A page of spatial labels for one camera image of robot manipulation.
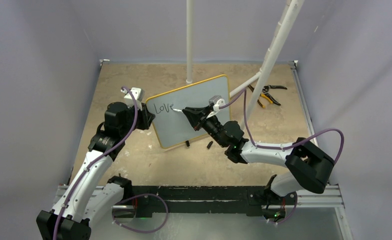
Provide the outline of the yellow-framed whiteboard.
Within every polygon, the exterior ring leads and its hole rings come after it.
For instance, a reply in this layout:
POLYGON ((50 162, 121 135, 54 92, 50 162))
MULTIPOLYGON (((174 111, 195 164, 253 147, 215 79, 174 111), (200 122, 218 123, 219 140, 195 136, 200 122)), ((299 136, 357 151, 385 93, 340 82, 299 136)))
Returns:
POLYGON ((179 87, 146 100, 155 115, 152 126, 160 147, 168 149, 206 135, 202 125, 217 98, 230 101, 229 79, 225 74, 179 87))

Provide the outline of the black marker cap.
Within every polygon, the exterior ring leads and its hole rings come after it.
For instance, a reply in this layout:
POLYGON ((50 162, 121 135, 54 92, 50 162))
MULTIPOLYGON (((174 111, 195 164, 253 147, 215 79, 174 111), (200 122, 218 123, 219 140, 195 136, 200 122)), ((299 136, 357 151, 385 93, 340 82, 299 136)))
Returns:
POLYGON ((209 150, 211 148, 211 146, 213 145, 213 141, 210 141, 207 145, 207 149, 209 150))

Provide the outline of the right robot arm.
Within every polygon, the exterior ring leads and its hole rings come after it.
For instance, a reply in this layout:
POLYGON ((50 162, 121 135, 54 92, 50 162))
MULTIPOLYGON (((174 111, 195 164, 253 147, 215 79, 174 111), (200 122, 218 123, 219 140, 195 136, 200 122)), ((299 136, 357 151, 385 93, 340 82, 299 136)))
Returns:
POLYGON ((186 107, 182 110, 195 131, 204 130, 220 147, 227 158, 238 164, 263 163, 286 167, 288 172, 273 175, 263 193, 254 198, 266 204, 277 204, 288 194, 307 190, 315 194, 325 191, 336 161, 310 140, 300 137, 296 142, 265 145, 244 137, 237 121, 221 124, 213 115, 213 108, 186 107))

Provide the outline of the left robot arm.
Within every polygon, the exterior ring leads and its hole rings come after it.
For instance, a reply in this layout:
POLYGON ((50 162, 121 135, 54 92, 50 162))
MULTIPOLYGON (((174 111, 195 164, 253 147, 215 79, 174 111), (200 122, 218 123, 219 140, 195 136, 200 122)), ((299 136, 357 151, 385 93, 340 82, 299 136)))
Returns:
POLYGON ((131 181, 124 177, 114 176, 102 192, 94 195, 94 191, 132 131, 149 129, 154 118, 144 103, 113 102, 107 106, 75 178, 52 209, 42 210, 36 218, 44 240, 88 240, 115 203, 131 202, 131 181))

